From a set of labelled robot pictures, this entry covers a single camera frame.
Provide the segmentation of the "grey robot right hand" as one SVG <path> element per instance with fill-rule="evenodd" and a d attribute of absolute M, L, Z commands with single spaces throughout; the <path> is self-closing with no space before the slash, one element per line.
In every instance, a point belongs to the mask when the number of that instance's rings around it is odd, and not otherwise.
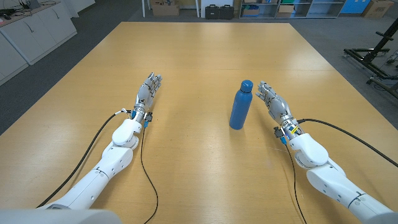
<path fill-rule="evenodd" d="M 288 103 L 275 92 L 273 87 L 264 81 L 261 81 L 257 87 L 258 92 L 256 96 L 265 103 L 271 118 L 276 121 L 277 124 L 282 126 L 285 121 L 293 120 L 294 117 Z"/>

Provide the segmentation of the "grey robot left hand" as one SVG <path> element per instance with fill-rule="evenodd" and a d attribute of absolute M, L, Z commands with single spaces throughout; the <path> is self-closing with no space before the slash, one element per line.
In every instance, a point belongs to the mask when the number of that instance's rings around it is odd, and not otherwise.
<path fill-rule="evenodd" d="M 161 81 L 162 76 L 155 75 L 154 72 L 152 72 L 140 86 L 134 107 L 149 111 L 153 104 L 155 94 L 161 86 Z"/>

